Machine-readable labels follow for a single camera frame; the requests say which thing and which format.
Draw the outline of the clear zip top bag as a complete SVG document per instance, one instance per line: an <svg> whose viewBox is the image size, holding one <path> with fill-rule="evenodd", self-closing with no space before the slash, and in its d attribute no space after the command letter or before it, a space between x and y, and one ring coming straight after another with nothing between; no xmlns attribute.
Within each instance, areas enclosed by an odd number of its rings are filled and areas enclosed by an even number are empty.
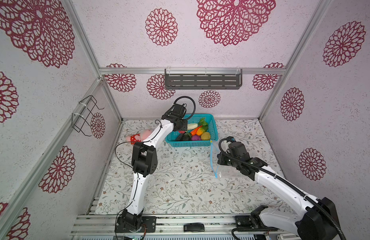
<svg viewBox="0 0 370 240"><path fill-rule="evenodd" d="M249 152L243 143L235 140L234 137L221 139L218 143L213 142L210 148L210 167L217 179L238 178L245 176L241 173L242 167L246 167L240 162L229 159L226 155L232 155L234 158L243 162L252 160Z"/></svg>

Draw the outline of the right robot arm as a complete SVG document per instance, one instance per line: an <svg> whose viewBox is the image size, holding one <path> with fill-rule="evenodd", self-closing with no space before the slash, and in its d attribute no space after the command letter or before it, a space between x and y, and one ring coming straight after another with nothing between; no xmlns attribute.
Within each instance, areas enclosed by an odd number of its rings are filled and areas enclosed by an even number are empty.
<svg viewBox="0 0 370 240"><path fill-rule="evenodd" d="M218 143L217 163L230 166L252 181L268 188L292 210L280 213L261 205L250 215L237 218L242 223L231 232L286 231L302 240L344 240L335 204L328 198L308 194L278 175L260 158L252 158L243 143L227 137Z"/></svg>

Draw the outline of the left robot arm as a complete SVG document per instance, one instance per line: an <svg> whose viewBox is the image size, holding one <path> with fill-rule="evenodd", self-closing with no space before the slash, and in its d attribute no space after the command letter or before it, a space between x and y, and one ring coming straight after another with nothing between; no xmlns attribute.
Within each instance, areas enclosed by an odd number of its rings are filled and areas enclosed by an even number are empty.
<svg viewBox="0 0 370 240"><path fill-rule="evenodd" d="M140 228L144 211L144 197L152 175L158 166L157 148L173 131L187 130L186 104L174 104L158 122L153 132L142 142L133 146L132 167L134 182L129 203L122 211L119 221L133 231Z"/></svg>

